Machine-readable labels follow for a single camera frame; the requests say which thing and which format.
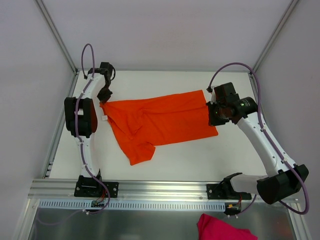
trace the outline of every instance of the metal frame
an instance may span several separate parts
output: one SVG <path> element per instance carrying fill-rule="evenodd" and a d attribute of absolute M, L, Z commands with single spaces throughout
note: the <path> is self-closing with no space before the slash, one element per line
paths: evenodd
<path fill-rule="evenodd" d="M 74 73 L 72 78 L 70 88 L 67 96 L 73 95 L 77 79 L 78 79 L 78 69 L 69 54 L 67 47 L 64 44 L 49 12 L 46 8 L 43 0 L 34 0 L 38 9 L 40 10 L 43 19 L 49 27 L 54 39 L 56 40 L 59 48 L 62 51 L 69 67 Z M 256 72 L 264 59 L 267 57 L 271 48 L 273 47 L 276 39 L 278 38 L 280 32 L 282 31 L 284 25 L 288 21 L 295 7 L 298 5 L 300 0 L 292 0 L 285 10 L 283 16 L 281 17 L 279 23 L 277 24 L 275 30 L 268 39 L 266 45 L 264 46 L 259 58 L 257 59 L 253 70 Z M 249 74 L 249 79 L 251 82 L 252 90 L 255 98 L 257 99 L 257 86 Z M 19 229 L 17 239 L 25 240 L 31 232 L 32 223 L 36 216 L 36 211 L 41 199 L 68 199 L 68 200 L 79 200 L 79 199 L 90 199 L 90 198 L 75 198 L 73 196 L 74 189 L 76 186 L 76 179 L 45 179 L 48 176 L 48 171 L 50 171 L 50 166 L 53 163 L 58 144 L 60 141 L 61 133 L 65 124 L 64 111 L 61 110 L 58 124 L 55 128 L 55 132 L 52 138 L 52 142 L 46 156 L 46 165 L 44 166 L 43 178 L 35 179 L 30 188 L 28 195 L 26 209 L 23 213 L 23 221 L 21 228 Z M 119 181 L 119 192 L 118 200 L 126 201 L 166 201 L 166 202 L 207 202 L 207 192 L 206 184 L 217 182 L 178 182 L 178 181 Z M 257 203 L 263 202 L 261 198 L 257 198 Z M 300 209 L 300 204 L 297 203 L 297 199 L 289 199 L 288 204 L 295 208 Z M 291 218 L 292 226 L 296 235 L 297 240 L 311 240 L 310 233 L 308 231 L 304 216 L 295 214 L 289 211 L 289 216 Z"/>
<path fill-rule="evenodd" d="M 79 72 L 77 71 L 76 74 L 71 79 L 69 90 L 67 92 L 67 97 L 73 96 L 74 91 L 75 91 L 75 87 L 77 85 L 78 77 L 79 77 Z M 55 130 L 54 130 L 54 134 L 53 134 L 53 137 L 51 140 L 51 144 L 50 144 L 48 153 L 45 157 L 46 162 L 45 162 L 45 165 L 43 166 L 43 169 L 42 169 L 42 173 L 43 173 L 42 177 L 43 178 L 49 177 L 49 175 L 50 175 L 51 166 L 53 164 L 53 161 L 54 161 L 57 149 L 58 149 L 58 145 L 59 145 L 62 131 L 64 129 L 64 125 L 65 125 L 65 109 L 62 107 L 60 115 L 59 115 L 58 123 L 55 127 Z"/>
<path fill-rule="evenodd" d="M 40 13 L 45 21 L 45 23 L 47 24 L 47 26 L 50 29 L 50 32 L 52 33 L 54 39 L 56 40 L 59 48 L 62 51 L 63 56 L 65 57 L 66 61 L 68 62 L 69 67 L 71 68 L 72 72 L 74 74 L 77 74 L 77 67 L 74 63 L 74 61 L 72 60 L 69 51 L 64 43 L 64 41 L 62 40 L 58 29 L 54 23 L 54 21 L 52 20 L 48 9 L 46 7 L 46 5 L 44 4 L 44 2 L 42 0 L 34 0 L 36 6 L 38 7 L 38 9 L 40 10 Z"/>
<path fill-rule="evenodd" d="M 291 0 L 290 4 L 288 5 L 286 10 L 284 11 L 284 14 L 282 15 L 280 21 L 278 22 L 277 26 L 273 30 L 270 38 L 266 42 L 262 52 L 260 53 L 257 61 L 255 62 L 254 66 L 253 66 L 253 70 L 255 72 L 258 71 L 258 69 L 261 66 L 262 62 L 267 57 L 267 55 L 270 52 L 270 50 L 272 49 L 274 43 L 278 39 L 278 36 L 279 36 L 280 32 L 282 31 L 282 29 L 286 25 L 288 19 L 290 18 L 291 14 L 295 10 L 295 8 L 296 8 L 296 6 L 298 5 L 299 2 L 300 2 L 300 0 Z"/>
<path fill-rule="evenodd" d="M 28 239 L 28 235 L 32 230 L 32 223 L 36 216 L 36 211 L 41 200 L 64 200 L 68 202 L 83 200 L 94 200 L 94 198 L 74 197 L 73 193 L 76 186 L 76 179 L 35 179 L 31 185 L 28 195 L 28 204 L 24 214 L 24 221 L 18 234 L 19 240 Z M 135 202 L 158 204 L 159 202 L 172 204 L 183 203 L 184 205 L 209 205 L 215 203 L 233 203 L 237 200 L 210 200 L 207 199 L 206 184 L 217 182 L 184 182 L 184 181 L 118 181 L 119 192 L 118 198 L 113 199 L 117 202 Z M 297 199 L 286 199 L 287 204 L 301 211 L 300 204 Z M 258 197 L 257 203 L 264 201 Z M 185 208 L 183 211 L 194 211 L 192 208 Z M 310 233 L 305 223 L 304 216 L 295 214 L 291 211 L 289 217 L 292 228 L 297 240 L 311 240 Z"/>

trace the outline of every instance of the pink garment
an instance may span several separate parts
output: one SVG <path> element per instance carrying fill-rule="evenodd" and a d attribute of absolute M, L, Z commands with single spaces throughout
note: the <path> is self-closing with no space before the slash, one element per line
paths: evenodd
<path fill-rule="evenodd" d="M 237 229 L 207 214 L 201 215 L 197 225 L 199 240 L 258 240 L 248 229 Z"/>

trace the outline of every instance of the vertical metal post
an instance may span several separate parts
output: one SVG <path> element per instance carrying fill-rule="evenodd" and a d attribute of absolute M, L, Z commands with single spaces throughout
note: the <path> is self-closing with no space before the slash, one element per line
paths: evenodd
<path fill-rule="evenodd" d="M 39 8 L 41 15 L 43 17 L 43 19 L 45 20 L 47 26 L 49 27 L 54 39 L 56 40 L 58 46 L 60 47 L 63 56 L 65 57 L 66 61 L 68 62 L 68 65 L 70 66 L 72 72 L 74 74 L 77 74 L 77 67 L 74 63 L 74 61 L 72 60 L 66 45 L 64 44 L 64 41 L 62 40 L 57 27 L 55 26 L 54 21 L 52 20 L 44 2 L 42 0 L 34 0 L 35 4 L 37 5 L 37 7 Z"/>
<path fill-rule="evenodd" d="M 262 52 L 260 53 L 260 56 L 259 56 L 258 60 L 255 62 L 254 66 L 253 66 L 253 70 L 255 72 L 257 72 L 257 70 L 259 69 L 260 65 L 262 64 L 264 59 L 267 57 L 267 55 L 270 52 L 272 46 L 276 42 L 276 40 L 277 40 L 277 38 L 279 36 L 279 33 L 281 32 L 281 30 L 283 29 L 283 27 L 287 23 L 289 17 L 291 16 L 292 12 L 294 11 L 294 9 L 296 8 L 296 6 L 298 5 L 299 2 L 300 2 L 300 0 L 292 0 L 290 2 L 289 6 L 286 8 L 286 10 L 285 10 L 284 14 L 282 15 L 279 23 L 277 24 L 276 28 L 274 29 L 273 33 L 271 34 L 271 37 L 268 39 L 266 45 L 264 46 Z"/>

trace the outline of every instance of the black mounting bracket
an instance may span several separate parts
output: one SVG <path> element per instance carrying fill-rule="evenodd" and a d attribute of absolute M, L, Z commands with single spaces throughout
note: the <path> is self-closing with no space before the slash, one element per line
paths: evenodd
<path fill-rule="evenodd" d="M 220 183 L 207 184 L 206 194 L 208 200 L 239 200 L 240 196 L 242 200 L 251 200 L 252 197 L 250 193 L 236 192 L 230 183 L 230 179 L 239 174 L 242 173 L 238 172 L 227 176 Z"/>
<path fill-rule="evenodd" d="M 100 172 L 96 176 L 97 179 L 102 181 Z M 103 181 L 103 184 L 108 188 L 110 198 L 118 197 L 119 182 L 117 181 Z M 80 198 L 99 198 L 103 195 L 104 188 L 100 183 L 92 177 L 79 176 L 74 189 L 74 196 Z"/>

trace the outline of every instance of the white wall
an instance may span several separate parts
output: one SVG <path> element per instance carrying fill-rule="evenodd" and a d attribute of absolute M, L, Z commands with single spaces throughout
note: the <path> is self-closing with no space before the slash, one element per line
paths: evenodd
<path fill-rule="evenodd" d="M 291 0 L 44 0 L 73 61 L 90 42 L 116 69 L 253 66 Z M 90 54 L 85 66 L 90 68 Z M 242 67 L 231 66 L 229 70 Z"/>
<path fill-rule="evenodd" d="M 32 0 L 0 7 L 0 239 L 41 177 L 72 73 Z"/>
<path fill-rule="evenodd" d="M 306 180 L 310 196 L 306 220 L 313 239 L 320 233 L 319 10 L 319 0 L 302 0 L 258 70 L 262 104 L 271 130 L 286 152 L 310 172 Z"/>

